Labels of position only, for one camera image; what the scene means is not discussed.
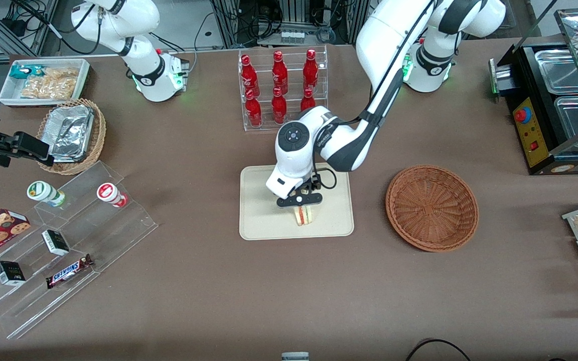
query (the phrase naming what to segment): round wicker basket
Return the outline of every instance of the round wicker basket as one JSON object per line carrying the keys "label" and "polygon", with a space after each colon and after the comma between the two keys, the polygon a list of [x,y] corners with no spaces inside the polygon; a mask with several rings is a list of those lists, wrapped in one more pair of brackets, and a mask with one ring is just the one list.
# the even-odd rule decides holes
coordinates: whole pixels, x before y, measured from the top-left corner
{"label": "round wicker basket", "polygon": [[[76,105],[86,105],[90,107],[95,112],[95,119],[92,123],[92,130],[90,133],[90,140],[87,149],[87,156],[86,158],[79,162],[79,163],[55,163],[53,166],[48,167],[41,163],[38,163],[39,166],[51,173],[59,173],[62,175],[73,175],[81,173],[88,168],[92,167],[92,165],[97,162],[99,158],[99,154],[101,154],[101,149],[104,147],[104,137],[106,136],[106,120],[104,119],[104,114],[101,114],[99,108],[95,103],[90,100],[85,99],[77,99],[67,101],[64,104],[58,105],[60,108],[66,107],[74,107]],[[37,132],[37,139],[41,139],[42,134],[44,133],[44,126],[46,126],[46,120],[48,119],[48,114],[44,117],[44,121],[39,126],[39,132]]]}
{"label": "round wicker basket", "polygon": [[454,251],[472,238],[479,223],[479,206],[470,187],[436,166],[413,166],[397,174],[385,207],[399,235],[425,251]]}

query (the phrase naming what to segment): white robotic arm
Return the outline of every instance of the white robotic arm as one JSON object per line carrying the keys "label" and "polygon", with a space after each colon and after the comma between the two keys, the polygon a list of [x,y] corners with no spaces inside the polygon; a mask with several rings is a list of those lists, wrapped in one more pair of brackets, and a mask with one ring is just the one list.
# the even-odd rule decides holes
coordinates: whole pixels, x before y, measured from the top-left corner
{"label": "white robotic arm", "polygon": [[164,101],[184,89],[188,62],[158,54],[143,34],[158,27],[160,14],[151,0],[91,0],[73,8],[78,34],[115,51],[133,72],[137,89],[151,101]]}
{"label": "white robotic arm", "polygon": [[[362,164],[403,85],[404,57],[427,26],[434,28],[437,25],[442,30],[457,28],[453,34],[443,35],[452,37],[454,55],[461,30],[472,27],[473,32],[485,36],[487,31],[491,33],[500,26],[503,16],[505,5],[500,0],[383,0],[367,19],[356,41],[356,54],[374,89],[369,104],[353,121],[343,121],[320,106],[306,110],[300,119],[280,128],[275,139],[277,164],[266,181],[271,192],[282,200],[288,200],[278,204],[302,206],[322,199],[303,197],[301,192],[292,195],[297,190],[307,188],[311,192],[318,187],[312,180],[315,153],[319,153],[335,171],[353,171]],[[430,35],[436,36],[434,34],[431,31],[425,44]],[[449,57],[443,62],[449,64],[451,59]],[[414,62],[416,66],[429,68],[427,64]],[[438,89],[443,75],[443,71],[438,70],[431,71],[431,74],[420,72],[417,78],[410,77],[415,84],[410,86],[415,90],[416,84],[423,84],[421,88],[424,89],[434,86]],[[353,123],[358,123],[358,126],[349,126]]]}

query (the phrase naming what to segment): brown table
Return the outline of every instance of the brown table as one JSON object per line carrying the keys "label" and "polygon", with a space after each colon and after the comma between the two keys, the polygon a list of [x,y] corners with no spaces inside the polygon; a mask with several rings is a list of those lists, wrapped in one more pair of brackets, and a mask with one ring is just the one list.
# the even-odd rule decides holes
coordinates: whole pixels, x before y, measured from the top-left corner
{"label": "brown table", "polygon": [[[355,231],[247,242],[239,173],[274,164],[273,133],[241,125],[236,51],[200,54],[186,94],[149,103],[120,58],[90,58],[85,96],[108,121],[101,159],[161,226],[0,359],[404,359],[423,338],[472,359],[578,359],[578,249],[560,215],[578,176],[527,176],[505,103],[488,100],[487,60],[510,40],[466,41],[433,94],[404,88],[367,160],[350,174]],[[330,47],[330,108],[351,119],[369,82],[351,46]],[[2,107],[0,130],[34,133],[46,109]],[[414,164],[458,173],[480,224],[465,247],[419,251],[387,221],[392,177]],[[30,182],[62,185],[29,160],[0,168],[0,207],[23,211]],[[427,345],[416,359],[447,355]]]}

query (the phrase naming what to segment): glass display case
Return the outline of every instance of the glass display case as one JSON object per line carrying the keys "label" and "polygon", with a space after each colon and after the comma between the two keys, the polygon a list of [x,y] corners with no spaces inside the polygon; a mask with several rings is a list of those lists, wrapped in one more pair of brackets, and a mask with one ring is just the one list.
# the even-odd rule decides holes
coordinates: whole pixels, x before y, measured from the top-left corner
{"label": "glass display case", "polygon": [[[507,102],[530,174],[578,174],[578,9],[555,3],[498,63],[490,60],[493,92]],[[549,14],[561,37],[530,38]]]}

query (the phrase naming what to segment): white tray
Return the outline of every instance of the white tray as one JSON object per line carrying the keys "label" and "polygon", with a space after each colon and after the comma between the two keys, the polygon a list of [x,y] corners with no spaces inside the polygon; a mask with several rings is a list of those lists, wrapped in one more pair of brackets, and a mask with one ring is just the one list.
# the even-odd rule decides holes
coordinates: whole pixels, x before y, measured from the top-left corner
{"label": "white tray", "polygon": [[[26,59],[26,60],[15,60],[12,66],[15,65],[42,65],[50,68],[78,68],[80,69],[80,74],[77,76],[77,82],[75,83],[75,89],[73,91],[73,96],[71,99],[79,99],[82,94],[82,89],[84,83],[86,82],[86,76],[88,74],[90,64],[84,59]],[[0,92],[0,102],[4,105],[11,105],[16,107],[36,107],[39,105],[57,105],[66,103],[68,100],[55,100],[55,99],[28,99],[21,97],[21,90],[24,88],[26,83],[25,79],[16,79],[11,76],[7,76],[2,86],[2,91]]]}
{"label": "white tray", "polygon": [[[326,167],[325,163],[316,167]],[[343,237],[354,231],[349,176],[336,172],[338,185],[318,191],[323,202],[312,207],[314,221],[298,226],[293,208],[279,208],[266,188],[273,166],[250,166],[240,173],[240,235],[248,241],[284,238]],[[333,184],[328,171],[320,172],[326,185]]]}

